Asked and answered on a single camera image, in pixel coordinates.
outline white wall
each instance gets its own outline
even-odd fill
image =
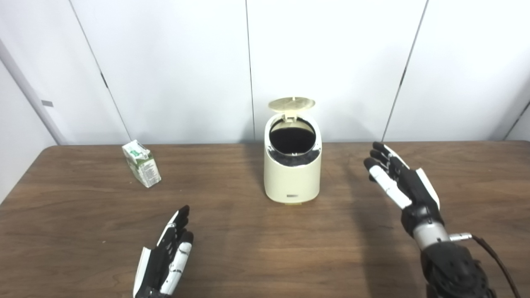
[[[372,141],[424,6],[0,0],[0,59],[61,144],[259,141],[292,95],[316,100],[325,141]],[[529,8],[429,2],[385,141],[502,139],[530,99]]]
[[[248,1],[257,139],[269,101],[308,97],[324,141],[381,140],[424,0]]]
[[[129,141],[68,0],[0,1],[0,59],[61,144]]]
[[[384,140],[503,139],[530,100],[528,11],[430,1]]]
[[[132,138],[254,140],[244,0],[73,5]]]
[[[0,106],[1,203],[40,152],[56,143],[2,62]]]
[[[530,110],[521,115],[519,121],[510,131],[507,140],[530,141]]]

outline milk carton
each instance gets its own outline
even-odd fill
[[[145,187],[151,187],[162,180],[150,150],[137,140],[125,144],[122,149],[132,173]]]

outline open lid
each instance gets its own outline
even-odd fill
[[[310,109],[315,101],[305,97],[285,97],[269,102],[269,108],[276,113],[285,114],[285,118],[296,119],[296,113]]]

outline robotic arm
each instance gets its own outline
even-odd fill
[[[425,172],[411,170],[399,155],[378,142],[373,143],[364,165],[370,180],[401,208],[401,224],[421,250],[427,298],[495,298],[479,262],[466,247],[454,243],[472,235],[447,234],[440,200]]]

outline trash can lid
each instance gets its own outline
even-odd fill
[[[269,102],[269,108],[277,113],[303,111],[314,105],[314,100],[305,97],[285,97]]]

